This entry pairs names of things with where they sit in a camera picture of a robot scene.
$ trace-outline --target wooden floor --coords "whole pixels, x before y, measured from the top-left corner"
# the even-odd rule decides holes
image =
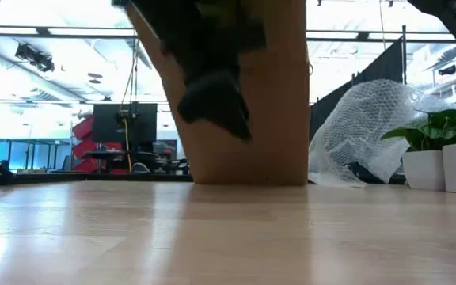
[[[0,188],[0,284],[456,284],[456,194],[107,181]]]

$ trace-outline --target black partition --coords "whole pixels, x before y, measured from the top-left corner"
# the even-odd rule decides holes
[[[389,79],[403,83],[405,82],[404,71],[405,41],[403,38],[400,38],[351,81],[346,82],[332,91],[329,95],[321,98],[317,103],[310,106],[309,143],[312,141],[316,131],[330,116],[342,96],[345,95],[353,85],[377,79]]]

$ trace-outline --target bubble wrap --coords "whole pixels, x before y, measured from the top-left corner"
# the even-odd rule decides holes
[[[409,144],[405,139],[382,141],[380,138],[387,131],[424,115],[417,110],[438,111],[452,106],[390,80],[353,86],[310,144],[309,180],[327,185],[363,185],[346,166],[358,162],[388,183],[401,166],[402,154]]]

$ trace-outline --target cable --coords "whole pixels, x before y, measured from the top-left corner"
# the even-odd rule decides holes
[[[126,129],[126,151],[127,151],[127,162],[129,165],[130,173],[133,172],[133,165],[131,163],[131,155],[130,155],[130,143],[129,143],[129,135],[128,135],[128,128],[127,128],[127,121],[126,118],[123,118],[124,128]]]
[[[124,99],[126,98],[126,95],[127,95],[127,89],[130,86],[131,80],[133,79],[133,70],[134,70],[133,67],[135,66],[135,63],[136,63],[136,59],[137,59],[137,55],[138,55],[137,49],[138,49],[139,43],[140,43],[140,39],[138,39],[136,41],[136,44],[133,47],[133,61],[131,63],[131,73],[130,73],[130,76],[127,78],[126,89],[124,90],[124,96],[123,96],[123,100],[120,102],[119,110],[123,109]]]
[[[313,75],[314,73],[314,66],[311,62],[309,62],[309,76]]]
[[[386,51],[385,24],[384,24],[384,21],[383,21],[383,7],[382,7],[382,4],[381,4],[381,1],[383,1],[383,0],[379,0],[379,19],[381,20],[381,32],[382,32],[382,35],[383,35],[383,47],[385,48],[385,51]]]
[[[139,86],[139,61],[137,60],[135,63],[135,101],[137,101],[138,95],[138,86]]]
[[[135,73],[134,73],[134,70],[135,70],[135,63],[133,63],[133,66],[131,67],[131,87],[130,87],[130,107],[129,107],[129,114],[131,115],[133,113],[133,106],[131,106],[131,99],[133,97],[133,79],[135,77]]]

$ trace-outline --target black monitor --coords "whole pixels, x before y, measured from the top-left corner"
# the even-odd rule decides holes
[[[93,142],[124,143],[126,131],[123,123],[118,122],[120,104],[95,104],[93,115]],[[157,104],[124,104],[124,112],[137,113],[136,119],[128,124],[129,143],[146,144],[156,141]]]

